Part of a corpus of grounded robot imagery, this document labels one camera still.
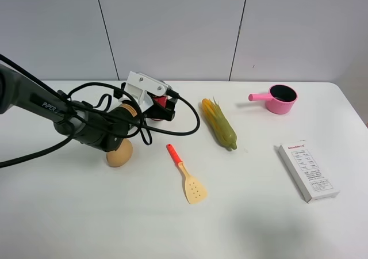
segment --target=pink saucepan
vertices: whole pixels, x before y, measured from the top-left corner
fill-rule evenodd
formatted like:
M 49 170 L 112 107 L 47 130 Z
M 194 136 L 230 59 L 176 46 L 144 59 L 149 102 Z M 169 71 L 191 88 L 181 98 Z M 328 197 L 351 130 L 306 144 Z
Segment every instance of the pink saucepan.
M 248 99 L 252 101 L 266 101 L 266 108 L 276 114 L 288 113 L 298 94 L 294 89 L 286 85 L 273 85 L 267 94 L 250 94 Z

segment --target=white wall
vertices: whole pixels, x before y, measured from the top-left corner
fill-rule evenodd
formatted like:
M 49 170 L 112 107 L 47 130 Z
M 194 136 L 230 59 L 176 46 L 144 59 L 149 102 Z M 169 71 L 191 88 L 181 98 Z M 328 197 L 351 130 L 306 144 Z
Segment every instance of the white wall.
M 368 35 L 368 0 L 247 0 L 232 80 L 333 81 Z
M 97 0 L 0 0 L 0 53 L 41 79 L 117 79 Z
M 120 78 L 228 80 L 244 0 L 100 0 Z
M 344 75 L 335 83 L 365 123 L 368 123 L 368 40 Z

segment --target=egg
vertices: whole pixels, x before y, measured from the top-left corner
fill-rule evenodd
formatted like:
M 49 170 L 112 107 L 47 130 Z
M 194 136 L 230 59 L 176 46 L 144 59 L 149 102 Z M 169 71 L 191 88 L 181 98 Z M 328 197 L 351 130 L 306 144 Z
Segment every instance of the egg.
M 128 139 L 123 139 L 116 151 L 110 151 L 106 154 L 106 159 L 110 167 L 120 167 L 127 163 L 132 154 L 133 145 Z

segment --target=spatula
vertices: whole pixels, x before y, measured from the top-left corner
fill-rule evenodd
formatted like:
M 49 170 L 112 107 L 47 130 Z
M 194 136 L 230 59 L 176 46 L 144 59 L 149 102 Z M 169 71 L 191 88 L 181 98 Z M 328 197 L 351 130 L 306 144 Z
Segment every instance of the spatula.
M 166 145 L 168 152 L 170 153 L 172 160 L 178 165 L 180 171 L 185 176 L 185 195 L 190 204 L 199 203 L 207 197 L 207 191 L 204 186 L 192 175 L 188 173 L 180 159 L 174 147 L 171 144 Z

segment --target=corn cob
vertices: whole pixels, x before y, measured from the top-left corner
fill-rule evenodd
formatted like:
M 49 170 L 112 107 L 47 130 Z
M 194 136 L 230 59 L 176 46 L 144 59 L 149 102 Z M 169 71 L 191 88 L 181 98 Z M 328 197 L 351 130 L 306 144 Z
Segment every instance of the corn cob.
M 212 127 L 220 144 L 229 150 L 236 150 L 236 134 L 225 118 L 218 103 L 214 99 L 213 101 L 214 103 L 209 99 L 202 100 L 204 116 Z

